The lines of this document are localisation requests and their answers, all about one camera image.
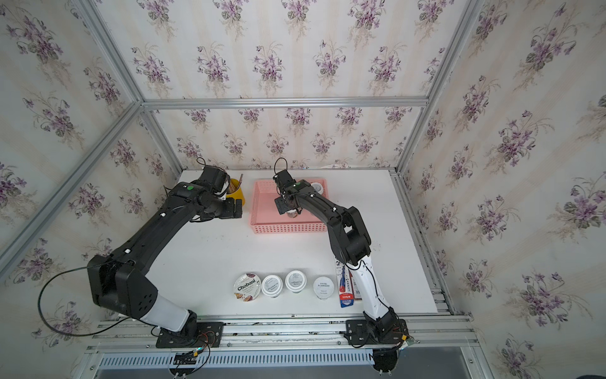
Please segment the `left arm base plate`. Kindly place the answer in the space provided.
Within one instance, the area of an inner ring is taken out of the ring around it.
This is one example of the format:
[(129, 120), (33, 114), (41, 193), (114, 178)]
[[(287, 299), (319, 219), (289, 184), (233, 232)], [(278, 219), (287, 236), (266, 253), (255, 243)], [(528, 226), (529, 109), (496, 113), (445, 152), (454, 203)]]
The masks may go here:
[(181, 332), (161, 328), (156, 348), (219, 347), (225, 324), (222, 322), (198, 322), (195, 328), (186, 326)]

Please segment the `green rimmed yogurt cup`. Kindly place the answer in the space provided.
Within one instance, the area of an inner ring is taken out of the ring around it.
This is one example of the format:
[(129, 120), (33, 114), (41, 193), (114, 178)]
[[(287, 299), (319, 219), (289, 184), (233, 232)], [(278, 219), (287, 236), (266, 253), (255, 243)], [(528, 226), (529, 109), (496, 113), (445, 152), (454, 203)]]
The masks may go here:
[(318, 299), (327, 300), (335, 292), (334, 282), (327, 276), (319, 276), (314, 280), (313, 291)]

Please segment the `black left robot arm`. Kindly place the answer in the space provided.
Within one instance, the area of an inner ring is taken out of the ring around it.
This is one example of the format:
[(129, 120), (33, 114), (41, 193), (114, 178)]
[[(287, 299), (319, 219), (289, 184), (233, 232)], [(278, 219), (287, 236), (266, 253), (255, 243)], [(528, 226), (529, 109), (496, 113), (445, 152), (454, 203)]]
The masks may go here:
[(198, 179), (170, 189), (158, 211), (132, 237), (107, 257), (96, 255), (88, 262), (93, 303), (181, 338), (196, 338), (197, 315), (160, 295), (147, 274), (187, 223), (241, 217), (242, 203), (226, 196), (229, 184), (224, 169), (207, 166)]

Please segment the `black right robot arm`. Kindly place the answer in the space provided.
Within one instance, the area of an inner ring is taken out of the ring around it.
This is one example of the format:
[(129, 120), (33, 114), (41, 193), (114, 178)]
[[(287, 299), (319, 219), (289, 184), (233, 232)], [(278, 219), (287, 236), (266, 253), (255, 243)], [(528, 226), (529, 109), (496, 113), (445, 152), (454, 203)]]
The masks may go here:
[(359, 210), (337, 205), (306, 180), (295, 180), (287, 170), (275, 173), (273, 181), (279, 194), (275, 199), (279, 214), (306, 210), (325, 225), (331, 251), (350, 270), (361, 294), (369, 332), (377, 338), (396, 330), (402, 332), (403, 320), (383, 296), (374, 273), (372, 240)]

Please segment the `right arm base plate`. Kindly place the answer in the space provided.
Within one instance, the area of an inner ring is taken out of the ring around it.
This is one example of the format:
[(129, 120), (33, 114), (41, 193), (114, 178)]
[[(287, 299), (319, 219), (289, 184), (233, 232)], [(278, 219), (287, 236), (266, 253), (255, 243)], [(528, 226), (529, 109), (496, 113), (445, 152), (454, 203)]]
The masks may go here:
[(373, 334), (372, 328), (367, 320), (346, 320), (344, 337), (347, 343), (353, 347), (364, 347), (366, 345), (396, 346), (404, 344), (410, 339), (409, 331), (404, 320), (397, 321), (382, 336)]

